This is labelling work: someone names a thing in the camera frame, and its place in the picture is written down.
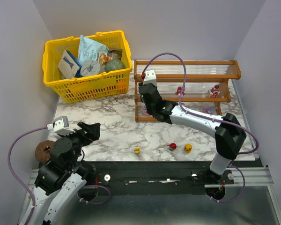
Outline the yellow haired figure toy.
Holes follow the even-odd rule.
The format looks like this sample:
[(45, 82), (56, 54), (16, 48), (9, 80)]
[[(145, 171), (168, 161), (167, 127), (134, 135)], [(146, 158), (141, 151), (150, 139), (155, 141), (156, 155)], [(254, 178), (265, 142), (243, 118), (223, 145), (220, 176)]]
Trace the yellow haired figure toy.
[(184, 151), (185, 151), (185, 153), (189, 154), (192, 151), (192, 145), (191, 144), (186, 144), (184, 146)]

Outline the purple bunny pink donut toy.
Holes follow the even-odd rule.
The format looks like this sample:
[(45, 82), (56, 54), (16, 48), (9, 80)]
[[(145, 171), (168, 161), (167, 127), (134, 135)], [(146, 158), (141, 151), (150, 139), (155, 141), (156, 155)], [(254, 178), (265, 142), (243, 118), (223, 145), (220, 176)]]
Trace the purple bunny pink donut toy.
[(142, 113), (146, 116), (150, 116), (150, 114), (147, 113), (147, 109), (146, 107), (144, 106), (143, 109), (142, 109)]

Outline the yellow blue minion toy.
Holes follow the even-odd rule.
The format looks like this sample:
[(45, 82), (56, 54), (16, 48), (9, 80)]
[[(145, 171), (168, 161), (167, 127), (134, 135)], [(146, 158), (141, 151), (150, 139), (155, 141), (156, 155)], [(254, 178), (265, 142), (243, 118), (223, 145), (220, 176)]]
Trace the yellow blue minion toy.
[(135, 148), (134, 153), (137, 154), (137, 155), (140, 154), (140, 148)]

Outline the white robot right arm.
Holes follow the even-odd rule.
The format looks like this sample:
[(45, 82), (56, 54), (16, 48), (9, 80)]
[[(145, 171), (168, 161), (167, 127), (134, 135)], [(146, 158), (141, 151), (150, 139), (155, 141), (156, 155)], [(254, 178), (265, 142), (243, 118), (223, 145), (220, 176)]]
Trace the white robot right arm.
[(147, 113), (157, 121), (190, 127), (215, 139), (217, 153), (208, 169), (210, 176), (220, 178), (236, 159), (246, 133), (233, 114), (216, 116), (183, 108), (176, 102), (163, 100), (157, 87), (151, 83), (141, 83), (139, 95)]

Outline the purple bunny pink cup toy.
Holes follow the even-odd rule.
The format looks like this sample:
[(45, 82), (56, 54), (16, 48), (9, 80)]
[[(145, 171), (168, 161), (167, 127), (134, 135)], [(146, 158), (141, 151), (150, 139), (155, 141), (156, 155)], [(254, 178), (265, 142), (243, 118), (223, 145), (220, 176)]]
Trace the purple bunny pink cup toy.
[(202, 112), (209, 115), (217, 115), (217, 109), (216, 106), (204, 106)]

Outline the pink bear cake slice toy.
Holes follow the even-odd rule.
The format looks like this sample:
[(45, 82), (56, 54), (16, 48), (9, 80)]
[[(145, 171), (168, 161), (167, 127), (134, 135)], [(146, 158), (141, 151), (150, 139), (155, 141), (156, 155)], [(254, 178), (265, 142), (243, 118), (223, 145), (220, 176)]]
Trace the pink bear cake slice toy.
[(218, 98), (220, 96), (220, 89), (219, 89), (219, 85), (215, 85), (214, 87), (212, 87), (211, 89), (209, 89), (207, 91), (208, 95), (210, 98)]

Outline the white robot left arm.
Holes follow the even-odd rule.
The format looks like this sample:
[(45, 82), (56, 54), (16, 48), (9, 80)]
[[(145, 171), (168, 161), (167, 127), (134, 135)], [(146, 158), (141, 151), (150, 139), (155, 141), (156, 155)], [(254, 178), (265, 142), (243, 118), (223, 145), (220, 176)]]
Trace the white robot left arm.
[(32, 191), (32, 203), (21, 220), (22, 225), (52, 225), (61, 209), (95, 176), (95, 168), (78, 161), (82, 147), (100, 138), (100, 123), (78, 122), (71, 129), (63, 118), (47, 125), (59, 136), (50, 150), (50, 159), (39, 170)]

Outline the red haired figure toy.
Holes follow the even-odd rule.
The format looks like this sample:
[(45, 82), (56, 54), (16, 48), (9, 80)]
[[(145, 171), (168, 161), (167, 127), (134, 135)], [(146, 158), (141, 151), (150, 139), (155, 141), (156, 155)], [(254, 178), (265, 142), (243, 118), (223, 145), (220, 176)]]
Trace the red haired figure toy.
[(177, 145), (175, 143), (170, 143), (168, 145), (168, 148), (169, 148), (169, 150), (173, 151), (173, 150), (175, 150), (177, 148)]

